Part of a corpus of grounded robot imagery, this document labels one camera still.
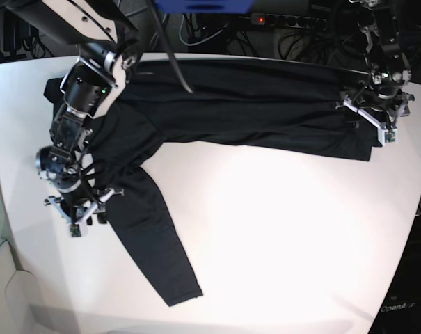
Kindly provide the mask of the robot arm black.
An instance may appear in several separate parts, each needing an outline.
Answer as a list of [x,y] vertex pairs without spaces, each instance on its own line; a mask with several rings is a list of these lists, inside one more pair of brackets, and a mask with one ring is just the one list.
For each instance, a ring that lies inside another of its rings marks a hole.
[[202,141],[368,161],[379,147],[370,117],[392,136],[405,97],[405,57],[379,35],[365,50],[367,74],[356,86],[341,73],[303,63],[188,59],[188,94],[167,64],[145,62],[94,129],[86,178],[117,189],[97,219],[118,231],[169,228],[164,198],[143,163],[164,143]]
[[112,1],[0,1],[79,60],[61,81],[40,172],[73,233],[98,214],[120,238],[176,241],[163,196],[142,169],[164,143],[203,141],[367,161],[370,147],[322,68],[217,59],[143,62],[138,32]]

